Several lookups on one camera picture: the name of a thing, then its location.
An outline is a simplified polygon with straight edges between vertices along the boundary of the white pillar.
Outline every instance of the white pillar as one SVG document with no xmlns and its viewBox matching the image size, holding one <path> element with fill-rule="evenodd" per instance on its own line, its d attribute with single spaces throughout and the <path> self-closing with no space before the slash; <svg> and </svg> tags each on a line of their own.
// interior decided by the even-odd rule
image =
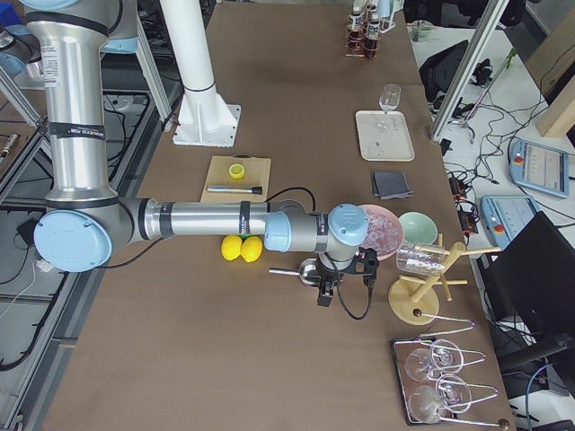
<svg viewBox="0 0 575 431">
<path fill-rule="evenodd" d="M 199 0 L 161 0 L 185 94 L 173 142 L 234 146 L 240 107 L 217 93 Z"/>
</svg>

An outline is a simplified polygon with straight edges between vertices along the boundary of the metal spoon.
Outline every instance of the metal spoon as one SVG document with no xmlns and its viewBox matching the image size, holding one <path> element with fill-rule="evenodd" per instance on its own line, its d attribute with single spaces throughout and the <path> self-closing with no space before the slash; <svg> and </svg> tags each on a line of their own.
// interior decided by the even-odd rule
<svg viewBox="0 0 575 431">
<path fill-rule="evenodd" d="M 299 276 L 302 283 L 308 287 L 319 287 L 320 276 L 315 269 L 315 259 L 306 259 L 299 266 L 299 271 L 284 268 L 270 268 L 271 274 L 283 274 L 286 276 Z"/>
</svg>

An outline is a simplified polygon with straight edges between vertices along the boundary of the wooden cutting board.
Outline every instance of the wooden cutting board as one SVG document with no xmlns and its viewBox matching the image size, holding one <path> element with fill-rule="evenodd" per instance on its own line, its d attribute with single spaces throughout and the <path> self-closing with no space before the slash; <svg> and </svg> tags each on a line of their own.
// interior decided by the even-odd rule
<svg viewBox="0 0 575 431">
<path fill-rule="evenodd" d="M 234 163 L 240 163 L 245 169 L 245 176 L 239 180 L 230 178 L 229 167 Z M 201 193 L 200 202 L 239 202 L 249 200 L 251 202 L 264 202 L 268 196 L 268 183 L 270 182 L 271 159 L 258 157 L 241 158 L 214 155 L 209 164 L 208 175 Z M 206 187 L 229 186 L 229 187 L 256 187 L 261 186 L 263 192 L 260 195 L 247 193 L 214 193 L 206 191 Z"/>
</svg>

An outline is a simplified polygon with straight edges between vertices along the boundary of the pink bowl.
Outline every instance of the pink bowl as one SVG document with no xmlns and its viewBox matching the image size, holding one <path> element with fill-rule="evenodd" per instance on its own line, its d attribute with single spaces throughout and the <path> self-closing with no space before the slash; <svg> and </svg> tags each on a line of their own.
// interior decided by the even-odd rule
<svg viewBox="0 0 575 431">
<path fill-rule="evenodd" d="M 364 249 L 377 251 L 377 260 L 387 259 L 399 250 L 403 242 L 403 229 L 399 218 L 379 205 L 360 205 L 367 214 L 367 237 L 361 244 Z"/>
</svg>

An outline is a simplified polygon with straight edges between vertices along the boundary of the white tray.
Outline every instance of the white tray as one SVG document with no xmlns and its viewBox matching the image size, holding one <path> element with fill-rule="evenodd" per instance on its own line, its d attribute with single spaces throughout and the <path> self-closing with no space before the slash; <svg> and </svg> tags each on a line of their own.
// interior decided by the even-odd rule
<svg viewBox="0 0 575 431">
<path fill-rule="evenodd" d="M 378 126 L 381 121 L 389 126 Z M 384 114 L 381 110 L 356 112 L 359 149 L 361 156 L 369 161 L 410 162 L 415 158 L 410 132 L 401 112 Z"/>
</svg>

